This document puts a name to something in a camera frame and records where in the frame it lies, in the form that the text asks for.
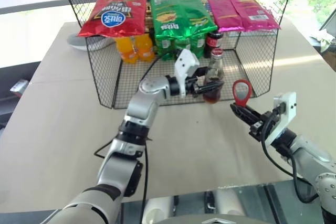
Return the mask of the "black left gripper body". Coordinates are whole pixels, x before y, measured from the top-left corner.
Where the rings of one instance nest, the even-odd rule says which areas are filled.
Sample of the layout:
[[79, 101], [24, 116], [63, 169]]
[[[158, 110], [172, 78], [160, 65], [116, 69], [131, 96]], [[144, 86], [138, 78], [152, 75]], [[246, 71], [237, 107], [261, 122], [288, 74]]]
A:
[[198, 97], [200, 95], [200, 87], [198, 85], [198, 73], [194, 73], [191, 77], [185, 79], [186, 94]]

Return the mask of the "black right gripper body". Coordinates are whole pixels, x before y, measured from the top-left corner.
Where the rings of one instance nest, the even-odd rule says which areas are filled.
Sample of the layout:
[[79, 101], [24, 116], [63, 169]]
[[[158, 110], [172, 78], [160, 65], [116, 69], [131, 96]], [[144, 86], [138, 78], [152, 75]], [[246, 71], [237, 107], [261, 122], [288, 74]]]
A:
[[250, 126], [249, 135], [252, 136], [255, 140], [260, 142], [262, 140], [261, 133], [265, 130], [264, 140], [270, 134], [270, 131], [279, 121], [279, 116], [273, 115], [272, 112], [268, 111], [260, 116], [258, 121]]

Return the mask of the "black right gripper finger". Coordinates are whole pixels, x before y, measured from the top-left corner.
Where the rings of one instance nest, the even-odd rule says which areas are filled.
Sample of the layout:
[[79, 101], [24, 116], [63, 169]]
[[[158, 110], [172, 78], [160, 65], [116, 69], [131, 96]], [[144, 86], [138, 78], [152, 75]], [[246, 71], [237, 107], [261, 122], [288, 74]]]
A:
[[253, 125], [256, 122], [260, 121], [260, 118], [256, 118], [253, 115], [249, 114], [248, 111], [245, 109], [245, 106], [239, 106], [236, 103], [230, 104], [230, 108], [232, 112], [243, 122], [248, 125]]
[[248, 111], [249, 114], [253, 115], [256, 118], [260, 118], [261, 114], [259, 112], [257, 112], [256, 110], [254, 110], [253, 108], [251, 108], [250, 106], [245, 106], [245, 109]]

